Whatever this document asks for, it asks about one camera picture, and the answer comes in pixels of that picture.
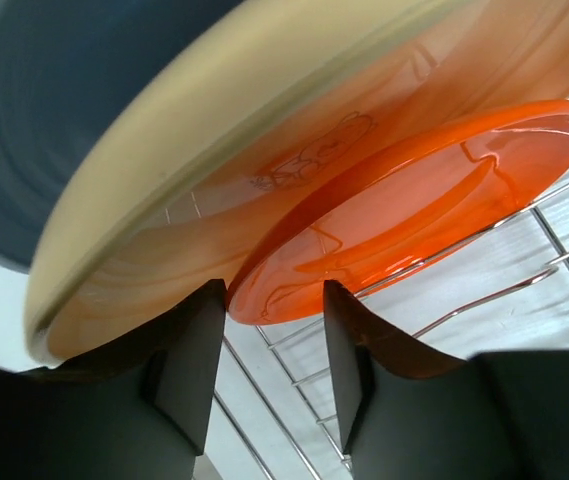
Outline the wire dish rack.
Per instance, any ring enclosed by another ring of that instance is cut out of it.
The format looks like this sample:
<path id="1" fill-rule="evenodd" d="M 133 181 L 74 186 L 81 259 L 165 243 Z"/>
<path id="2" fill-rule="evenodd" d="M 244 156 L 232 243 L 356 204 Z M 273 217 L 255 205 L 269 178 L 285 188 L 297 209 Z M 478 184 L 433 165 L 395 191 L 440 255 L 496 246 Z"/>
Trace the wire dish rack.
<path id="1" fill-rule="evenodd" d="M 353 291 L 448 353 L 569 348 L 569 169 L 530 205 Z M 226 328 L 200 479 L 346 479 L 321 311 Z"/>

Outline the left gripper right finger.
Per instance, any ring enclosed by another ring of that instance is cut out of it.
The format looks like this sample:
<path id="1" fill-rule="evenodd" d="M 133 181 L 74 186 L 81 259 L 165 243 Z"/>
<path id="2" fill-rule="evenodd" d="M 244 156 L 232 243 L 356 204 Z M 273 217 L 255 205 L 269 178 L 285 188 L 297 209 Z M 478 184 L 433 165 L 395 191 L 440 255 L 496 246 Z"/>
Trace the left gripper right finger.
<path id="1" fill-rule="evenodd" d="M 323 286 L 341 449 L 357 479 L 569 479 L 569 350 L 463 360 Z"/>

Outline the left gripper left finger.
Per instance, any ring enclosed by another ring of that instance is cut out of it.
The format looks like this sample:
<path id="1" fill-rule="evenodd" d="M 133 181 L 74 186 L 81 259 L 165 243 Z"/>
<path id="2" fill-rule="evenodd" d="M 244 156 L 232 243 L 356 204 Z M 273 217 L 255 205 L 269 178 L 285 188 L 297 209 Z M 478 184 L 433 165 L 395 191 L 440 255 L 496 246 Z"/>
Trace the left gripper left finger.
<path id="1" fill-rule="evenodd" d="M 203 453 L 224 331 L 211 280 L 55 369 L 0 369 L 0 479 L 188 479 Z"/>

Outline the small orange plate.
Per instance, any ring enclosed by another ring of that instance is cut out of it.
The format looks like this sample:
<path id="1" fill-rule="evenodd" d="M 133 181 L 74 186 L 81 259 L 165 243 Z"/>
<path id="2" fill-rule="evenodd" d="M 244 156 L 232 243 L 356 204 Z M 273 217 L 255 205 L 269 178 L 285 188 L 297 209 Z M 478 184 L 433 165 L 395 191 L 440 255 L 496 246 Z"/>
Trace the small orange plate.
<path id="1" fill-rule="evenodd" d="M 228 289 L 230 317 L 318 314 L 322 289 L 379 290 L 530 205 L 569 169 L 569 100 L 463 117 L 386 146 L 318 188 L 263 237 Z"/>

